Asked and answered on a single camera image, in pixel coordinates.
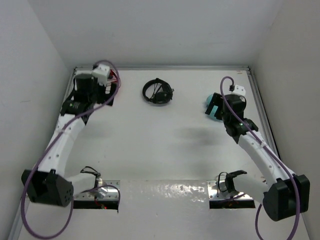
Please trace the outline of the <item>black over-ear headphones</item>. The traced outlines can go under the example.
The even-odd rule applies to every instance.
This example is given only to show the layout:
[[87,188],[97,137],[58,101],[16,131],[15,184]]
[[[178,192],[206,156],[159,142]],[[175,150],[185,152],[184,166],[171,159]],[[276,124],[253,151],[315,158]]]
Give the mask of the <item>black over-ear headphones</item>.
[[[147,90],[154,86],[151,97],[147,97]],[[166,81],[156,78],[148,81],[142,88],[142,96],[146,102],[155,105],[168,104],[173,99],[174,89]]]

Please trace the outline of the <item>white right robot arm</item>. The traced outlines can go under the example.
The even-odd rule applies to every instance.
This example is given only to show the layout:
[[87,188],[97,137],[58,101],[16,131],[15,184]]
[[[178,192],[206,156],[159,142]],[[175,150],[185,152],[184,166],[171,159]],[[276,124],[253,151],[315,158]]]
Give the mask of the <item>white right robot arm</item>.
[[223,122],[227,134],[253,160],[266,183],[251,180],[245,170],[226,173],[218,181],[220,192],[245,192],[261,203],[267,215],[275,222],[304,213],[309,209],[310,181],[284,165],[270,149],[258,126],[244,117],[247,100],[244,96],[219,93],[206,100],[205,114]]

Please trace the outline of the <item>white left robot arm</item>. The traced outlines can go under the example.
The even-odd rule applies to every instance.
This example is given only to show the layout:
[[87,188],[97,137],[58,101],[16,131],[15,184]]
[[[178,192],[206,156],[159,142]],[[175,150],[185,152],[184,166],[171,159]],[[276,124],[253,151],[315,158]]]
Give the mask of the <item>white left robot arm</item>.
[[33,203],[66,207],[74,196],[97,187],[100,173],[81,170],[65,177],[66,164],[73,145],[87,125],[96,104],[113,104],[117,89],[116,74],[81,71],[74,75],[73,88],[64,100],[55,132],[45,157],[35,171],[24,170],[21,176],[26,193]]

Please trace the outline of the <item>teal cat-ear headphones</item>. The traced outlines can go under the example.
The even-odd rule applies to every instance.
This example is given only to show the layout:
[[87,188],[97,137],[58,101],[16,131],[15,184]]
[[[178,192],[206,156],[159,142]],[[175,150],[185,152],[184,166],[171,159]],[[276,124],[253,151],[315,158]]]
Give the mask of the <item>teal cat-ear headphones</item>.
[[206,98],[205,114],[209,119],[221,122],[222,121],[222,106],[223,99],[219,93],[213,93]]

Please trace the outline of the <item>red headphones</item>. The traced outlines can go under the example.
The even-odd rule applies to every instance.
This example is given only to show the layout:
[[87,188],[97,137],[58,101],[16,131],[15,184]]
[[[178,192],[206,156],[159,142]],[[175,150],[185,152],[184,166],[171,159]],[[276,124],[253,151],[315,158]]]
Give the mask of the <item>red headphones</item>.
[[111,69],[108,77],[108,84],[107,84],[106,91],[110,95],[112,95],[115,92],[116,88],[121,87],[121,84],[122,84],[121,81],[118,80],[118,75],[114,70]]

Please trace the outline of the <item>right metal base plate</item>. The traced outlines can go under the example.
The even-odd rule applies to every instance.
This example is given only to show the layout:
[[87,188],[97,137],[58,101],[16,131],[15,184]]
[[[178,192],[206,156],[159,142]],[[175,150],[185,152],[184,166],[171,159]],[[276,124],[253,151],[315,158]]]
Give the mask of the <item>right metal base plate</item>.
[[207,192],[210,201],[224,201],[229,199],[241,201],[253,200],[252,197],[241,191],[228,192],[224,182],[224,180],[218,181],[217,179],[207,181]]

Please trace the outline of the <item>metal base plate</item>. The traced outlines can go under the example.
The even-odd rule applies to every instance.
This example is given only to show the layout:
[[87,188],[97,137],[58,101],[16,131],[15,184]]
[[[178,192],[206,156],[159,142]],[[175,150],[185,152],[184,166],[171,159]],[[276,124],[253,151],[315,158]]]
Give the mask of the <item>metal base plate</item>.
[[103,187],[93,192],[82,192],[74,196],[75,201],[118,201],[120,180],[102,180]]
[[217,179],[207,181],[207,192],[210,201],[224,201],[229,199],[241,201],[253,200],[252,197],[241,191],[228,192],[224,182],[224,180],[218,181]]

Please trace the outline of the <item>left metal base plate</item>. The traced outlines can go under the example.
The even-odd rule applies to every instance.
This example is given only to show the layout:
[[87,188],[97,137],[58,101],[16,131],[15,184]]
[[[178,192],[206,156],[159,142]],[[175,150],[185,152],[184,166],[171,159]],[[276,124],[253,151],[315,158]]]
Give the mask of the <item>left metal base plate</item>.
[[120,180],[102,180],[103,187],[93,192],[82,192],[74,196],[75,201],[118,201]]

